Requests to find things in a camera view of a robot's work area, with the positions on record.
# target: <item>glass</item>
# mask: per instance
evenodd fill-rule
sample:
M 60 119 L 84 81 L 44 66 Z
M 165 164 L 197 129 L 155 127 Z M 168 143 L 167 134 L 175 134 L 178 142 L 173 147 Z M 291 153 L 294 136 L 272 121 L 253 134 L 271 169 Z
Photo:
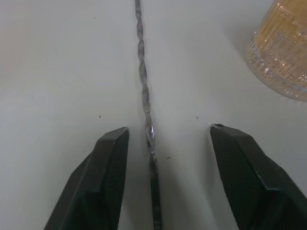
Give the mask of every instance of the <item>glass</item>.
M 307 0 L 275 0 L 247 47 L 247 57 L 270 88 L 307 101 Z

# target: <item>amber liquid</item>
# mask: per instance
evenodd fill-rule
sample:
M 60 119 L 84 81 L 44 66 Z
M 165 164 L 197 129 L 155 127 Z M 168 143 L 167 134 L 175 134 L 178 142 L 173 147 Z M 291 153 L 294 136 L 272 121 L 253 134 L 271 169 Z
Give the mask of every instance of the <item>amber liquid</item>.
M 307 100 L 307 0 L 276 0 L 247 55 L 256 75 L 271 88 Z

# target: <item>white surface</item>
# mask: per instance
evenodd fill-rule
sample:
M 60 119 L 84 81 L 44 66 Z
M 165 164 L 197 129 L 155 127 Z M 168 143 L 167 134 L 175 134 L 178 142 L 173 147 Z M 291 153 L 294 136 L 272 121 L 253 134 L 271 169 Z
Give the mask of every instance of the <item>white surface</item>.
M 307 104 L 267 88 L 244 61 L 270 3 L 142 1 L 166 230 L 236 229 L 211 123 L 251 134 L 307 195 Z M 119 229 L 152 229 L 135 27 L 133 0 L 0 1 L 1 230 L 42 229 L 70 173 L 122 126 Z

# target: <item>twisted metal wire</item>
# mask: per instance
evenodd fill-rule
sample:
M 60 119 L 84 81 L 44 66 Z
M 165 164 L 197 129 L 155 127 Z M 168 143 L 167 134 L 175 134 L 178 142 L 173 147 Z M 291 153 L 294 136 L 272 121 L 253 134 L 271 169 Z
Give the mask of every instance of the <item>twisted metal wire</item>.
M 162 229 L 162 215 L 161 215 L 161 201 L 160 201 L 160 188 L 159 188 L 159 175 L 158 175 L 158 164 L 155 156 L 155 134 L 153 121 L 150 116 L 150 98 L 149 89 L 147 85 L 147 71 L 144 60 L 144 39 L 143 39 L 143 23 L 142 23 L 142 12 L 141 12 L 141 0 L 135 0 L 135 16 L 137 19 L 137 34 L 139 39 L 138 44 L 138 58 L 140 61 L 139 75 L 142 84 L 142 103 L 143 109 L 146 116 L 145 122 L 145 133 L 146 143 L 150 154 L 150 181 L 151 181 L 151 193 L 152 193 L 152 209 L 153 209 L 153 229 Z

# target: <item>white table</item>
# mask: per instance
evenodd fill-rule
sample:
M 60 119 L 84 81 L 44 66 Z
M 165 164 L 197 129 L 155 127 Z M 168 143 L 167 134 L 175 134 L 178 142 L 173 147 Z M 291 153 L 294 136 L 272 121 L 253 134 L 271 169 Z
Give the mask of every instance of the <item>white table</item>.
M 237 229 L 208 150 L 211 123 L 251 134 L 307 195 L 307 104 L 245 64 L 270 3 L 142 1 L 166 230 Z M 143 123 L 133 0 L 0 1 L 1 230 L 42 229 L 71 172 L 122 126 L 119 229 L 152 229 Z

